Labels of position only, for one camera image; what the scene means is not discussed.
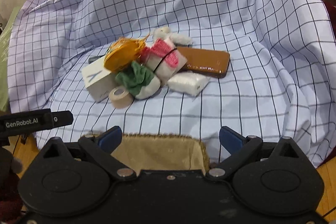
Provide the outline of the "white phone box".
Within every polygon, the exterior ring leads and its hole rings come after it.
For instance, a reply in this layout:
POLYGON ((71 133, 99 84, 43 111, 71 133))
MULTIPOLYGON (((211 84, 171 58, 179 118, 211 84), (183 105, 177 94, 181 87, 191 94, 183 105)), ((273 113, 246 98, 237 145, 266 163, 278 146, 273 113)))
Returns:
POLYGON ((81 70, 85 88, 95 102, 108 98, 109 93, 118 86, 116 75, 104 67, 104 59, 100 57, 81 70))

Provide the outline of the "white tissue pack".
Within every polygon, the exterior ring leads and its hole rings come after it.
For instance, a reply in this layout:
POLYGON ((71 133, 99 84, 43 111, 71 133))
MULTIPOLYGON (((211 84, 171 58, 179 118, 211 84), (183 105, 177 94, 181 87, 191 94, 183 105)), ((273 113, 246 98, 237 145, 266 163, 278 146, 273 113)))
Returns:
POLYGON ((199 73, 177 73, 167 81, 168 87, 179 93, 196 97, 209 83, 210 78, 199 73))

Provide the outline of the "blue checked sheet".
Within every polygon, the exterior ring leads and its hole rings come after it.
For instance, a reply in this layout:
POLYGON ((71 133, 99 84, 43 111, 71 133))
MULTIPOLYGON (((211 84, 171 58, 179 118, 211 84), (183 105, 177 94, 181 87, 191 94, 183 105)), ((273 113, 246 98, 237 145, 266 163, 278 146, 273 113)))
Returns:
POLYGON ((71 126, 36 134, 77 141, 120 126, 125 133, 190 135, 210 159, 225 157, 218 132, 228 126, 265 141, 289 136, 314 166, 335 147, 335 38, 321 0, 27 0, 8 54, 14 113, 69 110, 71 126), (117 110, 94 102, 82 69, 122 36, 168 25, 195 48, 226 51, 226 76, 197 97, 162 88, 117 110))

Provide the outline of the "woven basket beige lining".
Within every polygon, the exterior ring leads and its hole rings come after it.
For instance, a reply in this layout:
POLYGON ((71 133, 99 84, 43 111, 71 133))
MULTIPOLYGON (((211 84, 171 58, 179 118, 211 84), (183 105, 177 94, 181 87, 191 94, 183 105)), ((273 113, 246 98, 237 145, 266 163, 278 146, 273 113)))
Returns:
POLYGON ((121 144, 111 154, 133 169, 209 171, 210 160, 205 145, 182 135, 123 134, 121 144))

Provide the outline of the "green pillow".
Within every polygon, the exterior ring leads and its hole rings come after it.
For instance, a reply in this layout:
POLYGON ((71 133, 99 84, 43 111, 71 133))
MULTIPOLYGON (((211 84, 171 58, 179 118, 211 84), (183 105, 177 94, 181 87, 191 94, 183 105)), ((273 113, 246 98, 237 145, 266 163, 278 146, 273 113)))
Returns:
POLYGON ((0 103, 1 103, 1 112, 7 112, 9 109, 9 95, 8 95, 8 85, 7 85, 7 60, 8 60, 8 51, 9 51, 9 41, 11 32, 13 29, 14 21, 17 17, 20 7, 15 7, 9 17, 9 20, 1 33, 1 93, 0 93, 0 103))

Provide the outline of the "beige tape roll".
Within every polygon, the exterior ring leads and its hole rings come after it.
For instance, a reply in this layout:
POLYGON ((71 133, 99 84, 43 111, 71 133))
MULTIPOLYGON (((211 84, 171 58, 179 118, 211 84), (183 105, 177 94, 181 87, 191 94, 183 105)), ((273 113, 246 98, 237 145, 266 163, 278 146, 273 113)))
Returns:
POLYGON ((124 86, 118 86, 109 93, 109 100, 116 109, 123 109, 130 106, 134 98, 124 86))

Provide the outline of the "brown leather wallet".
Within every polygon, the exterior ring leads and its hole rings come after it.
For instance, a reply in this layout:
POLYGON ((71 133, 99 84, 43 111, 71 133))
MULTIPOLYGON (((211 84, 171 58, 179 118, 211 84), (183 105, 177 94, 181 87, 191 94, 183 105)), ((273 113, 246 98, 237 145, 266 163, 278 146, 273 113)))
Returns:
POLYGON ((218 79, 226 76, 230 64, 228 52, 189 47, 177 47, 177 50, 187 59, 183 71, 192 71, 218 79))

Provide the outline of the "green and white plush radish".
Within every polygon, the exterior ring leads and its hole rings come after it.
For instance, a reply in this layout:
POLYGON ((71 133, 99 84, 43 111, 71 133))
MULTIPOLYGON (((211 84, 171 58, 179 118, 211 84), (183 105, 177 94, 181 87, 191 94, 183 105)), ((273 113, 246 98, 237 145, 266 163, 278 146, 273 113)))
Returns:
POLYGON ((115 79, 137 100, 153 96, 161 87, 161 80, 137 61, 132 61, 126 69, 118 72, 115 79))

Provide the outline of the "pink white cloth bundle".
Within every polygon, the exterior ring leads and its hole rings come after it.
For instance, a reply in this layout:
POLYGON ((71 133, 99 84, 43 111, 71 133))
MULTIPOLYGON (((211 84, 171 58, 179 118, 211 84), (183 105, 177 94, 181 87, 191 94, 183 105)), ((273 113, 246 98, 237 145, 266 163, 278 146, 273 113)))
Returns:
POLYGON ((169 38, 158 38, 151 47, 145 47, 140 60, 161 80, 161 85, 165 85, 187 63, 187 58, 169 38))

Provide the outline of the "orange mesh pouch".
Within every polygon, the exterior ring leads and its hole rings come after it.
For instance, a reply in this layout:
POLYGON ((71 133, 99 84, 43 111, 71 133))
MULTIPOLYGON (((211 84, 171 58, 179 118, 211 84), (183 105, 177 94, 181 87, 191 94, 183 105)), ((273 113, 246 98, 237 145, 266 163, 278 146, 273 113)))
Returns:
POLYGON ((127 68, 132 61, 140 57, 149 36, 150 34, 140 39, 120 37, 108 48, 104 58, 104 68, 112 73, 118 73, 127 68))

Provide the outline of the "white plush toy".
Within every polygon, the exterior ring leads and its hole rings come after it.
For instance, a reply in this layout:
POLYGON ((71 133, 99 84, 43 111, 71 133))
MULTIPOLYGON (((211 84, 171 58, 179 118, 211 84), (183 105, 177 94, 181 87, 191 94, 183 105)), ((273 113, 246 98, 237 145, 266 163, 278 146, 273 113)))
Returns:
POLYGON ((172 32, 168 26, 164 26, 161 28, 156 28, 153 33, 153 41, 155 42, 157 39, 166 40, 169 39, 174 45, 180 46, 190 46, 193 44, 192 38, 179 34, 177 32, 172 32))

